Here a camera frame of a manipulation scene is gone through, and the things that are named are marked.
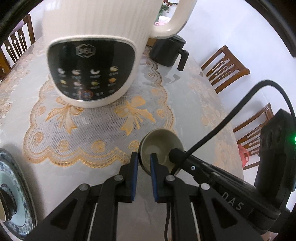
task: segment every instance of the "hexagon logo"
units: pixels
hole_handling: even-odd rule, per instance
[[[96,54],[96,48],[91,44],[80,44],[76,47],[76,55],[82,58],[89,58]]]

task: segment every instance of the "white wall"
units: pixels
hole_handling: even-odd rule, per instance
[[[189,21],[179,33],[186,40],[184,49],[203,65],[223,45],[250,70],[219,93],[227,112],[260,80],[271,79],[280,84],[296,108],[296,60],[270,24],[244,0],[198,0]],[[280,109],[288,110],[277,90],[266,87],[259,91],[233,119],[233,127],[254,115],[268,102],[274,114]],[[236,133],[240,138],[245,133]],[[252,156],[248,164],[258,161]],[[254,184],[257,167],[244,171],[244,179]],[[288,208],[296,201],[293,193]]]
[[[42,36],[42,25],[41,25],[41,23],[42,23],[42,17],[43,17],[43,13],[44,13],[45,2],[46,1],[42,1],[34,9],[32,9],[30,11],[35,40],[39,39]],[[29,37],[29,32],[28,32],[27,25],[25,25],[22,29],[23,29],[23,32],[24,32],[27,47],[29,47],[29,46],[31,46],[31,42],[30,42],[30,37]],[[1,49],[3,50],[3,53],[4,53],[8,63],[12,67],[14,63],[13,63],[11,57],[9,56],[9,54],[7,53],[4,44],[1,46]]]

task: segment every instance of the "lace tablecloth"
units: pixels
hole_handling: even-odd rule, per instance
[[[0,145],[23,169],[39,221],[79,184],[100,184],[117,174],[149,131],[169,129],[187,150],[225,117],[216,92],[192,58],[179,72],[179,59],[173,67],[157,65],[149,50],[128,92],[105,107],[78,108],[57,95],[42,39],[1,83]],[[243,178],[230,124],[194,154]],[[178,176],[194,183],[185,172]],[[139,168],[135,202],[119,205],[118,240],[163,240],[164,224],[165,205],[154,203],[150,177]]]

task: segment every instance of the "control panel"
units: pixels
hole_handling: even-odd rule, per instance
[[[92,101],[106,98],[127,81],[135,60],[131,45],[116,39],[55,43],[47,53],[51,76],[67,97]]]

